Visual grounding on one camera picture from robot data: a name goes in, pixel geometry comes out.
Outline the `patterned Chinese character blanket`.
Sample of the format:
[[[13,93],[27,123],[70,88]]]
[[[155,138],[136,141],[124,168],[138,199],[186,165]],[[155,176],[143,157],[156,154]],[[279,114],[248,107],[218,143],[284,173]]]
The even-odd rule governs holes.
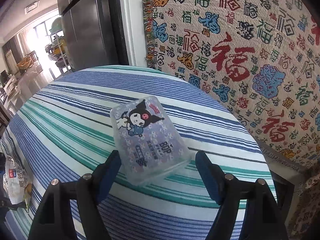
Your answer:
[[[143,0],[147,65],[203,90],[258,140],[319,163],[319,26],[302,0]]]

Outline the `yellow white snack wrapper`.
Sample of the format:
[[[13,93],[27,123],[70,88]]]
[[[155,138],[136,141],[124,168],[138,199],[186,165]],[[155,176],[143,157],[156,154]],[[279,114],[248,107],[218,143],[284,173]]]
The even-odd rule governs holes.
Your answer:
[[[20,206],[29,212],[32,181],[25,169],[12,157],[5,158],[3,186],[12,205]]]

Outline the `clear cartoon plastic box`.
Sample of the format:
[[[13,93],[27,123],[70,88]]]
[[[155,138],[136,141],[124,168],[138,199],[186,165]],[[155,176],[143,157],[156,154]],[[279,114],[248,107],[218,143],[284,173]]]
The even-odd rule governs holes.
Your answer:
[[[114,143],[132,185],[148,185],[190,162],[191,152],[155,96],[113,107],[110,119]]]

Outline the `grey refrigerator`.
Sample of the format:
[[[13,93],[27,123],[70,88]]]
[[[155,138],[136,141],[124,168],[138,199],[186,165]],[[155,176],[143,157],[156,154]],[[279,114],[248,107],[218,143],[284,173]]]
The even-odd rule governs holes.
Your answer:
[[[129,63],[120,0],[57,0],[74,71]]]

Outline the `white storage rack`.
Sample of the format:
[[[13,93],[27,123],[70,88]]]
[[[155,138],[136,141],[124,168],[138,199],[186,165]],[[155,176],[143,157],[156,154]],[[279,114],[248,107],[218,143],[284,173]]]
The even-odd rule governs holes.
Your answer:
[[[61,16],[57,15],[45,22],[50,43],[46,45],[45,50],[48,57],[54,61],[62,76],[70,73],[72,70],[68,57],[68,48],[65,35],[62,29]]]

